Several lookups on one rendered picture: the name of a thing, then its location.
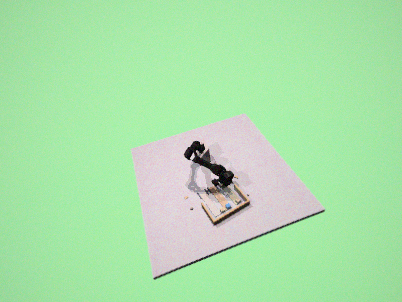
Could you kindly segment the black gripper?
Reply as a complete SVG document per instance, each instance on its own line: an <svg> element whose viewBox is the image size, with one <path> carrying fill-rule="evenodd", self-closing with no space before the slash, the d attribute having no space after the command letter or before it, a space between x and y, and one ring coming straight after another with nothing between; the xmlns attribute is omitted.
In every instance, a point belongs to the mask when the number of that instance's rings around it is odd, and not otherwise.
<svg viewBox="0 0 402 302"><path fill-rule="evenodd" d="M234 174L231 172L231 171L229 171L232 175L233 175L233 177L234 177ZM218 176L219 177L219 176ZM219 182L221 183L221 184L223 184L224 185L224 183L221 181L221 179L223 178L223 176L222 177L219 177L218 179L213 179L212 180L212 183L213 183L213 185L216 187L216 186L218 186L219 185Z"/></svg>

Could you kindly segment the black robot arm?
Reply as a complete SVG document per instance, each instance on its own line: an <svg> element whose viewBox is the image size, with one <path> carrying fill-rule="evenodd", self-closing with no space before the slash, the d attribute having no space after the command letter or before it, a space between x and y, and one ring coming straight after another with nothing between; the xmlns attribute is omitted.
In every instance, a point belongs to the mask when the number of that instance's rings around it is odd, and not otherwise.
<svg viewBox="0 0 402 302"><path fill-rule="evenodd" d="M191 160L190 157L194 153L195 157L192 160L194 163L198 163L198 164L210 169L213 174L215 174L219 177L223 176L221 181L224 183L225 186L230 185L230 183L232 183L233 175L229 171L226 171L226 168L224 166L222 166L221 164L220 165L212 164L212 163L200 158L197 155L196 150L200 151L200 153L203 152L205 150L204 144L201 145L199 141L195 141L195 142L193 141L191 146L188 147L187 150L185 151L184 157L188 160Z"/></svg>

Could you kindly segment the orange strip with purple zigzag pattern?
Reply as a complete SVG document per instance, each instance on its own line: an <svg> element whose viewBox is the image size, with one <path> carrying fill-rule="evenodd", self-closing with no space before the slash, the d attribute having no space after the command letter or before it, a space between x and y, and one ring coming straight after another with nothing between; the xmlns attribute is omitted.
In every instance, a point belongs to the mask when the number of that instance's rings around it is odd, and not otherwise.
<svg viewBox="0 0 402 302"><path fill-rule="evenodd" d="M219 192L215 186L210 187L209 190L212 192L213 195Z"/></svg>

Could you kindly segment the cream flat wooden strip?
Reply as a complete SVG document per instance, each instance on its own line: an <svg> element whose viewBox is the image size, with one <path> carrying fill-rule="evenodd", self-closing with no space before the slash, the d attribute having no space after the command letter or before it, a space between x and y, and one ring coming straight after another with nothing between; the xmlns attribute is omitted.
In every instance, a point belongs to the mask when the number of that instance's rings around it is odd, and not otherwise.
<svg viewBox="0 0 402 302"><path fill-rule="evenodd" d="M199 195L201 196L201 198L202 198L203 200L209 198L209 196L207 195L206 192L203 192L203 193L201 193L201 194L199 194Z"/></svg>

